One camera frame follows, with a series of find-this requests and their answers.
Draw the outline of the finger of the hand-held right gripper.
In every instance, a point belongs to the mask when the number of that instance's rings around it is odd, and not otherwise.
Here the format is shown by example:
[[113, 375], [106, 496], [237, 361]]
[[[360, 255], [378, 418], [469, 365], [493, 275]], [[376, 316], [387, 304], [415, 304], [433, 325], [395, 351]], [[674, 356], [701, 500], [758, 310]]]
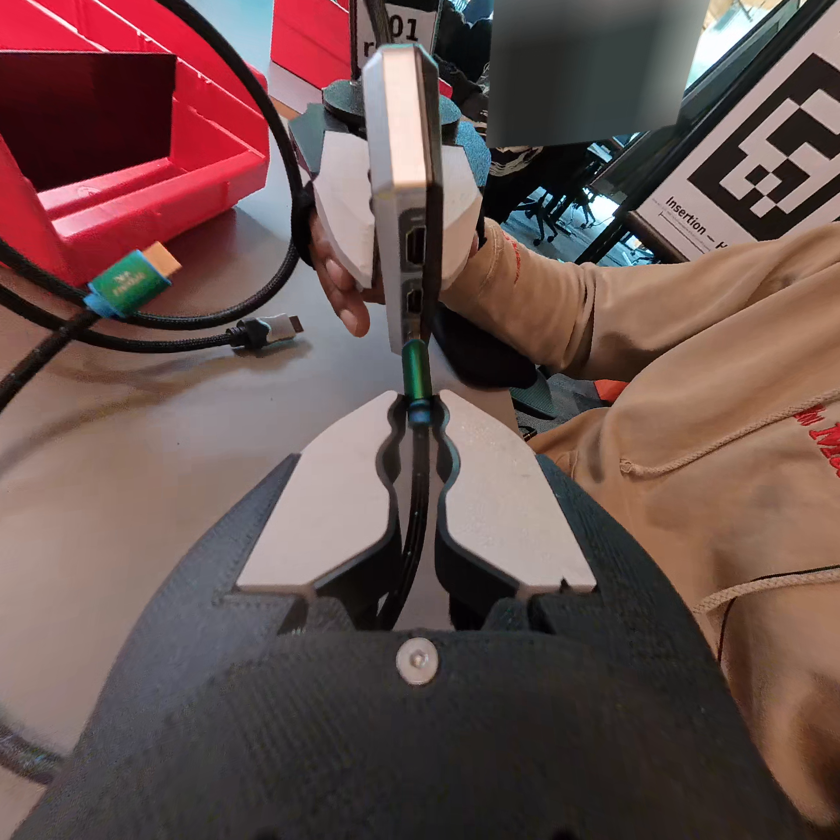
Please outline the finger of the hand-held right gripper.
[[446, 291], [463, 271], [476, 236], [481, 194], [466, 152], [454, 145], [441, 150], [444, 230], [440, 291]]
[[328, 130], [313, 193], [321, 225], [339, 263], [360, 290], [373, 288], [375, 218], [366, 140]]

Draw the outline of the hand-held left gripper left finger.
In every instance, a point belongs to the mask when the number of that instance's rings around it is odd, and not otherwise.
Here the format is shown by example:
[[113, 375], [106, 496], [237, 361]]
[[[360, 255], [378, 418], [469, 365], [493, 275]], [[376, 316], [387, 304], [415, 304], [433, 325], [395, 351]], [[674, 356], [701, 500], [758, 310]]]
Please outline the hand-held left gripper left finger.
[[392, 434], [386, 391], [302, 451], [241, 571], [243, 592], [316, 594], [388, 533], [392, 486], [377, 457]]

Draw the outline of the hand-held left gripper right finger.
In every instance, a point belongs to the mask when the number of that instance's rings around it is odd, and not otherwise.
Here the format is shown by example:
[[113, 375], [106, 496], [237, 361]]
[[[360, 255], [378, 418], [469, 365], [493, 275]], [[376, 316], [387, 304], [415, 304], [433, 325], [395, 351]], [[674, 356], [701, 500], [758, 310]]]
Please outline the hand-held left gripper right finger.
[[519, 434], [450, 390], [439, 393], [437, 577], [454, 597], [592, 592], [595, 576]]

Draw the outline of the silver hub adapter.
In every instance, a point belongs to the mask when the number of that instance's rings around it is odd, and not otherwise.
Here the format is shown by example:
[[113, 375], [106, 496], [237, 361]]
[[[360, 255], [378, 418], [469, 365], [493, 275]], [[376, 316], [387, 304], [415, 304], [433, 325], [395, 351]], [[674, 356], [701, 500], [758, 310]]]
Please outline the silver hub adapter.
[[383, 45], [362, 71], [371, 210], [388, 337], [428, 341], [442, 285], [444, 168], [438, 70], [418, 45]]

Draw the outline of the person's right forearm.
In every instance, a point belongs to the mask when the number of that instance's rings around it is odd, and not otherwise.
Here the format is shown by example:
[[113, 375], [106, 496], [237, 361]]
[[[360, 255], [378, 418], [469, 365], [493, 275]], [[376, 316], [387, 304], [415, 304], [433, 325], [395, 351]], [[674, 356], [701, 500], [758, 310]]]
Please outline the person's right forearm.
[[543, 257], [486, 222], [485, 244], [441, 301], [532, 365], [629, 382], [704, 330], [837, 269], [838, 246], [835, 222], [681, 264], [607, 268]]

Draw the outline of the person's right hand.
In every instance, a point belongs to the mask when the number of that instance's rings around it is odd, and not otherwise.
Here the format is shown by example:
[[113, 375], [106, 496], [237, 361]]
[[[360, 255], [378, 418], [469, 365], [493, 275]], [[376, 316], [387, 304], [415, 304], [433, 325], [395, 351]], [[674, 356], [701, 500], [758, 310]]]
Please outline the person's right hand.
[[347, 331], [355, 338], [365, 336], [371, 327], [370, 305], [385, 305], [380, 279], [371, 288], [359, 288], [351, 273], [345, 269], [321, 225], [317, 211], [309, 217], [311, 264], [318, 275], [329, 305]]

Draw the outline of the red plastic bin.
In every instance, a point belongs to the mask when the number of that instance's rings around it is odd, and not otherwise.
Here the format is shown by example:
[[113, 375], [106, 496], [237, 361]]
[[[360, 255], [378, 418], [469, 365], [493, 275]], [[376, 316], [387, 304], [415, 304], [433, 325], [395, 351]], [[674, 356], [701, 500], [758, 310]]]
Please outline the red plastic bin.
[[176, 58], [167, 157], [36, 192], [1, 139], [2, 240], [72, 286], [266, 184], [266, 119], [209, 44], [157, 2], [2, 1], [1, 50]]
[[270, 57], [315, 88], [350, 79], [349, 2], [275, 1]]

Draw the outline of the person's torso beige hoodie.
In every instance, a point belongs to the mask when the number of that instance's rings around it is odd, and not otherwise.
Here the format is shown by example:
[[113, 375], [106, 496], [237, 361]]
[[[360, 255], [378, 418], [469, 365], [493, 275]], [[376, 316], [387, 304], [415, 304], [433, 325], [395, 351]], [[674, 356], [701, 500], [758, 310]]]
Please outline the person's torso beige hoodie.
[[647, 371], [530, 445], [668, 576], [773, 776], [838, 838], [838, 382], [748, 374], [707, 400]]

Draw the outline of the wooden sign board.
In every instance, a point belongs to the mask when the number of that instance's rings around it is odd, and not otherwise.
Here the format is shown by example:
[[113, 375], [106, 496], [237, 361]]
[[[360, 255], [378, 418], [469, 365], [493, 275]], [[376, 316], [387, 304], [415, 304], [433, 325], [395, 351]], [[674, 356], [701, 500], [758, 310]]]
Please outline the wooden sign board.
[[838, 2], [796, 18], [791, 47], [637, 210], [681, 259], [838, 220]]

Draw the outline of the black bin divider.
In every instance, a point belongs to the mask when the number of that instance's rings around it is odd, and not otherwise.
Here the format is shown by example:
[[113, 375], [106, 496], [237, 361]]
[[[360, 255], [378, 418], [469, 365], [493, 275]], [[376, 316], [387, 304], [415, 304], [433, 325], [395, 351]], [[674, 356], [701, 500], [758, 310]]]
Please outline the black bin divider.
[[172, 54], [3, 50], [1, 134], [37, 193], [169, 155]]

